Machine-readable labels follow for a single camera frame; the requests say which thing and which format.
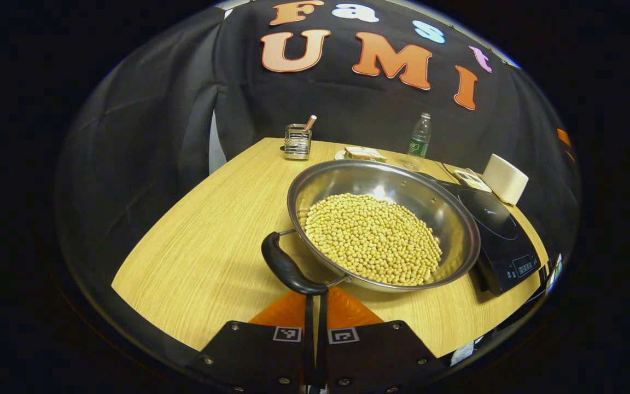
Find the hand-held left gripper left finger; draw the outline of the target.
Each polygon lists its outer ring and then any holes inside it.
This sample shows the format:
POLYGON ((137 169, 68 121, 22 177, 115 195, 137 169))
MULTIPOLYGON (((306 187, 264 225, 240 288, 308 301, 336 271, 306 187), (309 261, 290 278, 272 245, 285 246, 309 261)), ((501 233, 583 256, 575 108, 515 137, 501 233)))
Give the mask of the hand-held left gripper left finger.
POLYGON ((248 322, 225 322, 187 367, 232 393, 305 393, 313 332, 312 297, 288 292, 248 322))

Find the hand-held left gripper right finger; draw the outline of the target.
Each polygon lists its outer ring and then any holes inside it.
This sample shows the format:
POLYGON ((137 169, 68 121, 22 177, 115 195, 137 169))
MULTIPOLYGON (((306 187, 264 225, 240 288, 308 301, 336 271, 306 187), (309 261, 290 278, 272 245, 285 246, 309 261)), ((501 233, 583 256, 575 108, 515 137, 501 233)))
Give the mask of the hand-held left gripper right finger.
POLYGON ((407 322, 385 321, 340 287, 322 296, 315 386, 326 393, 413 393, 445 370, 407 322))

